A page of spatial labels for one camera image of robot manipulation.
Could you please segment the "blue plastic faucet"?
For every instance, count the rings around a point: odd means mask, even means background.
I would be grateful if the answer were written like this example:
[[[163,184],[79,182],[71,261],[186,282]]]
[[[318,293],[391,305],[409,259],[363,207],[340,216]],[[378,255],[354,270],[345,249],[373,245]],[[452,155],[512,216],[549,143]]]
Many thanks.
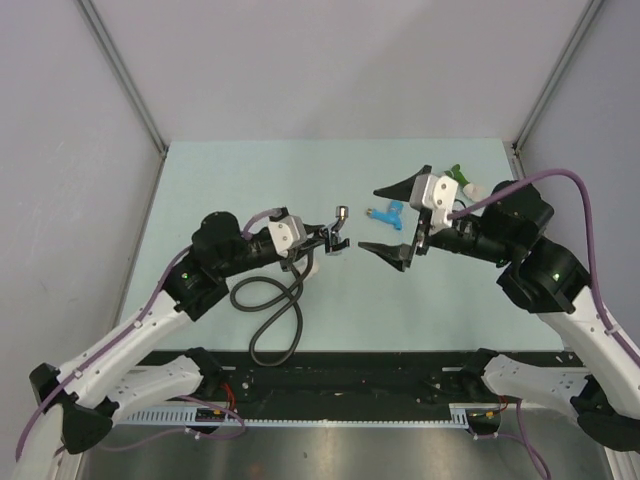
[[[369,208],[366,215],[374,220],[392,226],[396,231],[403,230],[402,222],[403,204],[400,201],[392,200],[386,211]]]

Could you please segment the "chrome metal faucet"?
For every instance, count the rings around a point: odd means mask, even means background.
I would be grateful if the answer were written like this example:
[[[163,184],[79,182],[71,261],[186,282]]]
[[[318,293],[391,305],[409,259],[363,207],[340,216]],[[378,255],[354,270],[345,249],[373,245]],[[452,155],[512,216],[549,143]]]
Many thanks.
[[[336,207],[335,221],[323,227],[320,235],[324,239],[326,255],[337,255],[350,247],[350,239],[341,237],[341,229],[349,217],[349,208],[345,205]]]

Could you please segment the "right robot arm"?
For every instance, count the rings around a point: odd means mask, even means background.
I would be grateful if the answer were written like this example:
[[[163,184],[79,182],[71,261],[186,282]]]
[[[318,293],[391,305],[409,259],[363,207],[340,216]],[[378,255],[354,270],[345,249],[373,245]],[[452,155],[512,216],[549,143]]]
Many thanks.
[[[431,249],[460,254],[500,268],[497,280],[516,307],[554,330],[586,367],[583,375],[518,362],[489,349],[462,367],[463,393],[473,401],[491,394],[529,400],[576,422],[600,445],[619,452],[639,449],[639,348],[615,322],[601,297],[595,255],[580,260],[544,231],[554,215],[534,183],[552,176],[574,181],[583,201],[586,238],[593,238],[588,192],[566,169],[497,184],[491,195],[454,210],[457,182],[424,166],[413,176],[374,194],[406,202],[418,211],[414,238],[389,246],[361,243],[403,272]]]

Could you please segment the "white pipe elbow fitting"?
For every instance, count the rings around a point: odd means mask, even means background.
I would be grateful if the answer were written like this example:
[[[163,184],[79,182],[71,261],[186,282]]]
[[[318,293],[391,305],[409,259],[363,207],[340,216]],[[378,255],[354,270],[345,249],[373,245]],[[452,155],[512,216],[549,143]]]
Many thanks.
[[[298,262],[298,267],[304,279],[310,279],[319,272],[319,261],[317,258],[305,257]]]

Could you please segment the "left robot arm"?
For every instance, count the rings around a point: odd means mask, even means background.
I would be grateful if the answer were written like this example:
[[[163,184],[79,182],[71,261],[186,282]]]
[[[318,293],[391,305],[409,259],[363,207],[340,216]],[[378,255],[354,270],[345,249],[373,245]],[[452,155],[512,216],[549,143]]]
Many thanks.
[[[248,352],[256,365],[263,363],[256,352],[260,336],[288,311],[295,313],[292,343],[270,363],[273,367],[283,364],[301,339],[304,319],[299,299],[314,270],[314,251],[322,247],[326,254],[336,254],[349,247],[349,240],[340,236],[347,217],[347,207],[339,206],[333,222],[306,224],[279,207],[253,216],[249,225],[268,221],[253,233],[230,212],[209,214],[190,245],[166,267],[149,300],[127,322],[61,366],[43,363],[31,372],[39,401],[32,419],[45,419],[59,408],[62,446],[70,454],[79,454],[99,444],[117,422],[137,410],[191,394],[202,400],[214,397],[223,369],[204,348],[189,349],[140,379],[129,372],[161,340],[198,321],[222,300],[230,300],[238,311],[251,311],[251,306],[237,299],[238,291],[251,283],[270,284],[279,291],[256,307],[259,311],[278,308],[250,340]]]

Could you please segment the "green faucet with white elbow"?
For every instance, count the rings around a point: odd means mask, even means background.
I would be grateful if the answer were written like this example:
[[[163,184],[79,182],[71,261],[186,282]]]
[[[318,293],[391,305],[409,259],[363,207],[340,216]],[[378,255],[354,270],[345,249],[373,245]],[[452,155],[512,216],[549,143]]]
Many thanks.
[[[445,174],[455,180],[462,189],[462,193],[473,202],[480,202],[487,197],[486,190],[468,180],[461,170],[459,164],[453,165],[451,168],[445,171]]]

